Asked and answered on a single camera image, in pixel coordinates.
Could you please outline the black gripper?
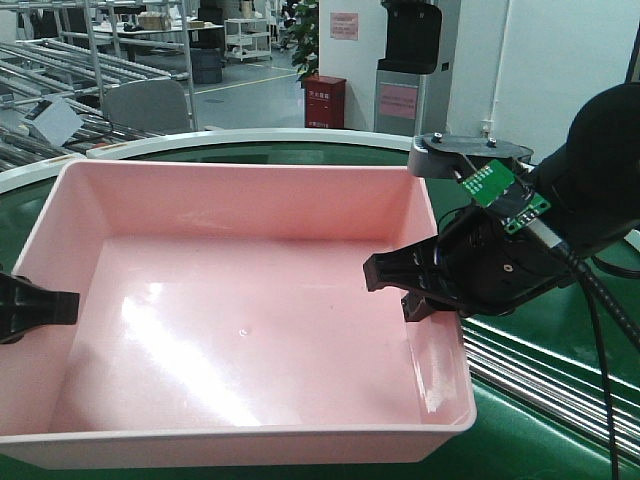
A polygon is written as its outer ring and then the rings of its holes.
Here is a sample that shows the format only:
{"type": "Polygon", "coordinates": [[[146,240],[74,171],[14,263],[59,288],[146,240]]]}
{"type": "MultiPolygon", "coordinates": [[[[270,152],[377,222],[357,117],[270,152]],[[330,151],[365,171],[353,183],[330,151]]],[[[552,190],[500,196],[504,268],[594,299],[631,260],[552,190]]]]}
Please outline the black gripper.
{"type": "Polygon", "coordinates": [[[404,321],[420,322],[439,311],[503,315],[530,299],[572,282],[567,267],[520,232],[509,235],[480,208],[466,206],[438,234],[400,249],[375,253],[363,264],[370,292],[396,287],[435,292],[454,303],[406,294],[404,321]]]}

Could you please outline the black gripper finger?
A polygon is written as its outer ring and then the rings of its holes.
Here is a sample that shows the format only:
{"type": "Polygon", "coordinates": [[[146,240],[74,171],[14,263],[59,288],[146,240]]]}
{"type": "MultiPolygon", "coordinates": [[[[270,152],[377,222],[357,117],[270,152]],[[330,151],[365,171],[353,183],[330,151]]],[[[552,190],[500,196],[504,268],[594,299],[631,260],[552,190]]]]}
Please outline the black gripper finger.
{"type": "Polygon", "coordinates": [[[53,291],[26,277],[1,273],[1,343],[12,344],[34,329],[48,325],[75,325],[80,294],[53,291]]]}

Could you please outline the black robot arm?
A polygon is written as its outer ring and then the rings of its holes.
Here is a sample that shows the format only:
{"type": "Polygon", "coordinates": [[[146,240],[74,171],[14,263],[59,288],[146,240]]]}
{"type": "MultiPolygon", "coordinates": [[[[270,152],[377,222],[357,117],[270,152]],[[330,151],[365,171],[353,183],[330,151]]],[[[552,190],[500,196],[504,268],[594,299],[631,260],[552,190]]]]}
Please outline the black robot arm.
{"type": "Polygon", "coordinates": [[[409,172],[456,181],[470,196],[425,240],[371,256],[366,285],[405,291],[404,315],[502,315],[574,278],[577,260],[639,223],[639,87],[625,83],[588,101],[565,143],[537,165],[507,141],[426,133],[409,172]]]}

